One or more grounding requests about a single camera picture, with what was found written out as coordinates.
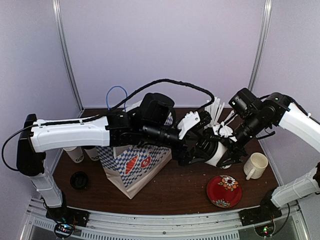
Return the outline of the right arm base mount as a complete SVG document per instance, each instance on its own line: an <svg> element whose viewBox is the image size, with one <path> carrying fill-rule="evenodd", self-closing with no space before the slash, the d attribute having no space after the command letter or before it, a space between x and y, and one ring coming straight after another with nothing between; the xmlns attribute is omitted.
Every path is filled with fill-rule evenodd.
<svg viewBox="0 0 320 240"><path fill-rule="evenodd" d="M238 214L242 226L254 225L281 217L282 212L280 208L272 203L271 198L272 192L268 191L260 201L259 206L239 211Z"/></svg>

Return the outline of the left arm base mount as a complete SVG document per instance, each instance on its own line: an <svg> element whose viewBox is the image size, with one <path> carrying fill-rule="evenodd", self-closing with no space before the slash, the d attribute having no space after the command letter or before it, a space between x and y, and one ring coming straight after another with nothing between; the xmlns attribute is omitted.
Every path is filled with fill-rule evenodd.
<svg viewBox="0 0 320 240"><path fill-rule="evenodd" d="M44 202L46 209L46 217L48 219L54 220L55 222L65 223L69 225L75 225L80 227L86 227L90 213L86 210L80 210L75 208L70 208L67 206L66 197L62 196L62 205L60 207L49 207L46 202Z"/></svg>

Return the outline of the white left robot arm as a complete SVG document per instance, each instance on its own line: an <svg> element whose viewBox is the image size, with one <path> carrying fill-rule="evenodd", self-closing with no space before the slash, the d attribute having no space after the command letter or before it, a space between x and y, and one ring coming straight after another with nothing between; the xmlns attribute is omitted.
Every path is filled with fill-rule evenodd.
<svg viewBox="0 0 320 240"><path fill-rule="evenodd" d="M110 109L104 115L64 120L37 119L29 114L16 132L16 171L29 177L43 197L47 210L61 222L72 218L65 194L45 169L46 151L78 147L120 147L145 143L170 148L180 163L187 159L185 135L210 119L207 112L189 112L179 122L174 101L161 93L148 93L125 110Z"/></svg>

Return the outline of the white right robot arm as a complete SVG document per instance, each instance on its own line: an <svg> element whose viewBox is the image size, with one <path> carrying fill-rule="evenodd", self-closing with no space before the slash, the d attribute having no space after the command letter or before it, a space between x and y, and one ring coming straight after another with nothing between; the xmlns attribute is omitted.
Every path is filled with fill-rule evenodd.
<svg viewBox="0 0 320 240"><path fill-rule="evenodd" d="M288 163L289 158L297 154L301 160L309 156L303 153L305 147L294 149L299 143L309 145L315 151L320 150L320 123L306 112L289 95L273 92L263 97L255 96L249 89L239 90L229 101L229 105L243 122L231 136L221 142L226 147L225 154L217 162L217 167L236 163L246 154L244 146L262 130L279 127L286 131L287 137L276 137L269 141L269 150L275 152L277 160ZM256 210L259 220L268 220L276 209L298 199L320 192L320 166L317 164L309 172L283 186L270 191L262 200L262 206Z"/></svg>

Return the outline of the blue checkered paper bag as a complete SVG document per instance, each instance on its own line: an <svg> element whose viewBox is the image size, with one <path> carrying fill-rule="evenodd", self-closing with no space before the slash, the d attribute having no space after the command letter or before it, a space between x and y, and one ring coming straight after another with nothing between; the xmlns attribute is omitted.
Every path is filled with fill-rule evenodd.
<svg viewBox="0 0 320 240"><path fill-rule="evenodd" d="M174 101L147 93L125 111L107 114L109 146L96 148L107 178L132 199L172 158Z"/></svg>

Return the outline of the white paper coffee cup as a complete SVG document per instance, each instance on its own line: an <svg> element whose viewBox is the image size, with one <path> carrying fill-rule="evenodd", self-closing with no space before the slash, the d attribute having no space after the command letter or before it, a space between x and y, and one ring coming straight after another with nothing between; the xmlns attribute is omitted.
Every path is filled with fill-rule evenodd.
<svg viewBox="0 0 320 240"><path fill-rule="evenodd" d="M95 146L86 146L83 148L92 161L99 161L100 157Z"/></svg>

